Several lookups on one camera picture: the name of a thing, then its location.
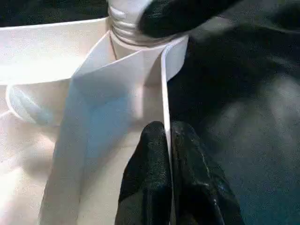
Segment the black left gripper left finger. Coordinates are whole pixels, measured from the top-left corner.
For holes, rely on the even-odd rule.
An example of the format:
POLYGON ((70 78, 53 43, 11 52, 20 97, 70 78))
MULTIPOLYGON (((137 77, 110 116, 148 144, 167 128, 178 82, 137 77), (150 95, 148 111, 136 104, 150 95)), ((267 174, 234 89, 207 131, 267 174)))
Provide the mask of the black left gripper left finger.
POLYGON ((172 179, 163 123, 142 130, 138 145, 124 169, 117 225, 167 225, 172 204, 172 179))

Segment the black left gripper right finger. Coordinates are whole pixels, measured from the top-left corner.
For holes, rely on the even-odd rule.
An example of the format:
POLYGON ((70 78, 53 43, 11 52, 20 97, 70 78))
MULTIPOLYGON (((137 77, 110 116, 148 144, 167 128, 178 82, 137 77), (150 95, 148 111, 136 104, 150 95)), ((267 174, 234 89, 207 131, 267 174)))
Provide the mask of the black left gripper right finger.
POLYGON ((179 225, 243 225, 221 166, 187 123, 171 123, 172 173, 179 225))

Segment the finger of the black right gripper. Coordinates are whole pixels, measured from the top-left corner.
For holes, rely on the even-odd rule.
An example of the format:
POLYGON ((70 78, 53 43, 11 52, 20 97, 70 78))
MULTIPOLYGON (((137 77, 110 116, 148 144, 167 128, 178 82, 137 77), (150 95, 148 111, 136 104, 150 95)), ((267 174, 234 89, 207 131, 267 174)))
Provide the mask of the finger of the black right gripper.
POLYGON ((238 0, 153 0, 144 9, 139 31, 151 38, 165 38, 192 30, 239 3, 238 0))

